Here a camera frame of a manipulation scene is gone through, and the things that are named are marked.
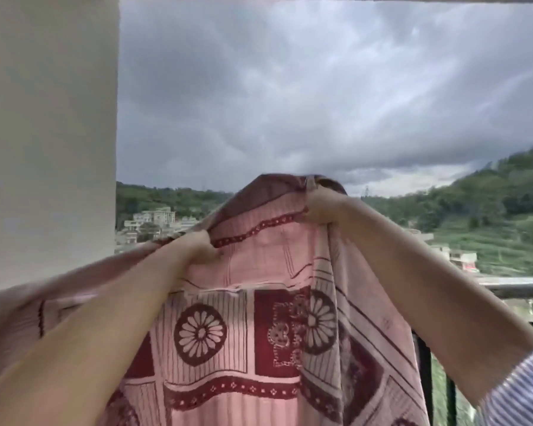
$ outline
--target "railing bar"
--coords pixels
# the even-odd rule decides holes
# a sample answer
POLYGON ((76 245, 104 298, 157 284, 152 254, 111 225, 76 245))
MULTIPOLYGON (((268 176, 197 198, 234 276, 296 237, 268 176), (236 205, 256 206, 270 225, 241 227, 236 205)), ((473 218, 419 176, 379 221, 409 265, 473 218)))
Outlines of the railing bar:
POLYGON ((456 426, 456 385, 446 376, 446 424, 456 426))
POLYGON ((420 383, 422 392, 425 396, 425 405, 428 412, 428 422, 433 425, 434 407, 433 407, 433 362, 430 348, 417 335, 418 346, 418 369, 420 372, 420 383))

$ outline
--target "gray cloud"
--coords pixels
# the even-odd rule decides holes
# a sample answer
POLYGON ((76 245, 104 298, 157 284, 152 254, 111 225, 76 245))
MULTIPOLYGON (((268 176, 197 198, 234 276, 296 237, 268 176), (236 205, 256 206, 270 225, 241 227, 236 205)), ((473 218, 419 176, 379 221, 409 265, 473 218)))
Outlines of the gray cloud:
POLYGON ((403 193, 529 146, 533 5, 121 0, 123 182, 403 193))

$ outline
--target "metal railing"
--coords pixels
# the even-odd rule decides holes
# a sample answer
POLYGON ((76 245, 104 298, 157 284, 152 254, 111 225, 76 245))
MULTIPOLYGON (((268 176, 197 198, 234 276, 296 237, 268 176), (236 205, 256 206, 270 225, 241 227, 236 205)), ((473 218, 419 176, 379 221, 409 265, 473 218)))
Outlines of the metal railing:
MULTIPOLYGON (((533 283, 481 283, 498 298, 507 299, 533 299, 533 283)), ((419 363, 420 381, 425 396, 426 409, 430 425, 434 425, 434 399, 433 399, 433 355, 425 342, 415 334, 417 355, 419 363)), ((446 426, 457 426, 456 385, 448 376, 446 377, 446 426)))

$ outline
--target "white pillar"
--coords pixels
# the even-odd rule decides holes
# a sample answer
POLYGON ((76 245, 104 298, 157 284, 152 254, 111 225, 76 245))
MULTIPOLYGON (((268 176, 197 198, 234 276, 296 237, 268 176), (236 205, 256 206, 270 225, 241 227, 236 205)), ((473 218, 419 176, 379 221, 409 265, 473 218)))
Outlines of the white pillar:
POLYGON ((0 287, 114 251, 118 0, 0 0, 0 287))

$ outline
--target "striped pattern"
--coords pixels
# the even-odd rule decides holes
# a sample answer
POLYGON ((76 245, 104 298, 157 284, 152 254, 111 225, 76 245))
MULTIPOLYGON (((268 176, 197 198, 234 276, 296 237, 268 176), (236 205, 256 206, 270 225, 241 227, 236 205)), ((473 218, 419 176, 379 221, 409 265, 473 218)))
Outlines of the striped pattern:
POLYGON ((481 405, 480 426, 533 426, 533 354, 481 405))

